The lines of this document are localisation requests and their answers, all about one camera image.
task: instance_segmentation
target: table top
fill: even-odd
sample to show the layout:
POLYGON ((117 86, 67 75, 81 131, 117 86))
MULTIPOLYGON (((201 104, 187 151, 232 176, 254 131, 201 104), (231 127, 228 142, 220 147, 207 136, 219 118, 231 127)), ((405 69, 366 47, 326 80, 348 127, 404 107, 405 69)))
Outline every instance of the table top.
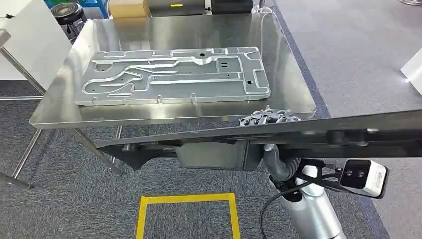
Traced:
POLYGON ((267 105, 306 119, 312 96, 273 13, 90 20, 30 119, 39 129, 232 121, 267 105), (256 46, 271 95, 263 100, 183 104, 78 106, 80 85, 98 51, 256 46))

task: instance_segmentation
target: yellow floor marking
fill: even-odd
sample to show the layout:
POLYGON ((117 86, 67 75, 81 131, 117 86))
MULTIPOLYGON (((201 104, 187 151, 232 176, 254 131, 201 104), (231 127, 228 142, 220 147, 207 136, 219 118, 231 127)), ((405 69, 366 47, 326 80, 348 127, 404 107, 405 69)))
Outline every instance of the yellow floor marking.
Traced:
POLYGON ((228 201, 230 209, 231 230, 233 239, 240 239, 239 219, 237 217, 236 198, 234 193, 217 193, 217 194, 198 194, 183 196, 160 196, 160 197, 141 197, 139 205, 139 218, 136 229, 136 239, 144 238, 146 208, 148 204, 164 204, 164 203, 191 203, 191 202, 213 202, 228 201))

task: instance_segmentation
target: gray hose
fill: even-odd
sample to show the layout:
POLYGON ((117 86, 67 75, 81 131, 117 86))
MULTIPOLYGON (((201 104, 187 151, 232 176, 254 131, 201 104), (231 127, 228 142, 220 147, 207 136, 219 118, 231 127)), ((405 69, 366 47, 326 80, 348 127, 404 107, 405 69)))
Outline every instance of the gray hose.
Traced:
POLYGON ((301 162, 300 158, 281 159, 278 147, 268 144, 264 147, 264 163, 270 175, 279 182, 293 177, 301 162))

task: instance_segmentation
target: aluminum plate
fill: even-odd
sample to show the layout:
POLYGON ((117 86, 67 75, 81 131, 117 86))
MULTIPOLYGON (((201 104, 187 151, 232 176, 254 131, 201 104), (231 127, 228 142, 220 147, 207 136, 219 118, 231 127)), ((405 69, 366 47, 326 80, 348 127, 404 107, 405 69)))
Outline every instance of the aluminum plate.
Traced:
POLYGON ((78 105, 247 101, 270 95, 256 47, 96 52, 78 105))

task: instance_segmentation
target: cable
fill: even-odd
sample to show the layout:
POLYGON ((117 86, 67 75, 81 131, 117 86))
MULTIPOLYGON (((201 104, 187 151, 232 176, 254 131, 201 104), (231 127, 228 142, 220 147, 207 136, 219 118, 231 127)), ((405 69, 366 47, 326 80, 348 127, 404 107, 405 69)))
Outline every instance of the cable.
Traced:
POLYGON ((283 192, 280 192, 280 193, 272 196, 271 198, 269 198, 267 200, 267 202, 262 206, 261 214, 259 215, 259 229, 261 230, 261 236, 262 236, 263 239, 267 239, 267 236, 265 235, 265 232, 264 232, 264 227, 262 226, 262 220, 264 218, 264 213, 265 213, 265 210, 267 209, 268 205, 270 205, 277 198, 279 198, 279 197, 281 197, 283 195, 289 194, 289 193, 293 193, 294 191, 296 191, 296 190, 298 190, 298 189, 300 189, 302 187, 305 187, 305 186, 307 186, 309 184, 311 184, 311 182, 303 183, 303 184, 301 184, 301 185, 299 185, 297 187, 294 187, 294 188, 285 190, 283 192))

